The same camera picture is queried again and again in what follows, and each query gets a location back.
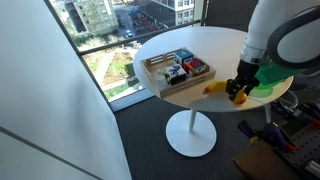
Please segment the table leg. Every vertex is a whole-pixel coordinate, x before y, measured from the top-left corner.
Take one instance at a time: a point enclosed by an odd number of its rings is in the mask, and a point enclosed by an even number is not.
[[[271,123],[271,105],[270,103],[264,105],[264,110],[266,113],[267,124]]]
[[[173,149],[189,157],[207,154],[217,140],[211,120],[194,109],[174,114],[167,123],[166,136]]]
[[[189,132],[193,132],[193,127],[194,127],[194,121],[196,120],[196,113],[197,111],[194,109],[191,109],[191,116],[190,116],[190,124],[189,124]]]

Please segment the wooden box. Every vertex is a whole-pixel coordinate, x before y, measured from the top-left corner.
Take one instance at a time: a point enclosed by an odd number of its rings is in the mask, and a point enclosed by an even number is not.
[[[199,83],[213,79],[215,76],[216,70],[213,67],[210,67],[208,64],[206,64],[207,65],[206,73],[193,78],[188,78],[185,81],[172,86],[168,85],[162,72],[164,68],[176,64],[174,60],[174,52],[179,50],[181,49],[174,50],[174,51],[141,61],[142,70],[144,71],[146,77],[152,84],[152,88],[154,89],[156,96],[158,96],[161,99],[173,93],[183,91],[186,88],[189,88]]]

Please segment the window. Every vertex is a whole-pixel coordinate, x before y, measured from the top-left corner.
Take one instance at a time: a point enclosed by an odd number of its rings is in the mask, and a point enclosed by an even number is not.
[[[182,13],[178,13],[178,19],[182,19]]]
[[[184,5],[189,6],[189,0],[184,0]]]
[[[168,6],[174,8],[174,0],[168,0]]]
[[[61,3],[57,3],[58,1],[44,1],[50,9],[57,9],[57,13],[62,12]],[[138,4],[135,9],[130,8],[131,5],[117,7],[120,11],[113,9],[111,1],[103,2],[106,7],[100,6],[102,0],[68,1],[65,13],[69,15],[70,20],[57,21],[63,25],[66,36],[77,48],[77,55],[88,67],[89,73],[112,107],[112,104],[121,101],[123,97],[130,97],[131,93],[144,89],[133,71],[133,58],[139,47],[153,37],[152,33],[168,31],[176,25],[182,25],[185,22],[182,19],[186,14],[177,13],[172,8],[164,8],[158,1],[150,1],[148,6]],[[176,6],[183,7],[185,0],[159,2],[165,2],[170,7],[174,7],[177,2]]]
[[[182,7],[183,6],[183,0],[179,0],[178,1],[178,7]]]

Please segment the floor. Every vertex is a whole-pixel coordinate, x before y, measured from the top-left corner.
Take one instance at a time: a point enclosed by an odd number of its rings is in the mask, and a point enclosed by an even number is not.
[[[134,180],[244,179],[233,157],[250,144],[237,125],[247,120],[259,129],[264,108],[234,113],[201,112],[212,120],[217,142],[206,155],[190,158],[176,152],[165,134],[169,118],[184,108],[151,97],[115,113]]]

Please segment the green object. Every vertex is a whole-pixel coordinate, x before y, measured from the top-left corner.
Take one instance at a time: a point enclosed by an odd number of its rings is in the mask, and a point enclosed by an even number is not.
[[[304,69],[285,68],[275,64],[274,62],[261,64],[259,66],[260,69],[256,74],[256,78],[260,81],[260,83],[263,86],[270,86],[271,83],[275,83],[273,84],[273,86],[275,86],[280,81],[304,71]]]
[[[282,82],[282,80],[279,80],[279,81],[276,81],[276,82],[273,82],[273,83],[270,83],[270,84],[267,84],[267,85],[263,85],[260,83],[259,86],[255,87],[254,89],[257,89],[257,90],[265,90],[265,89],[270,89],[272,88],[273,86],[279,84],[280,82]]]

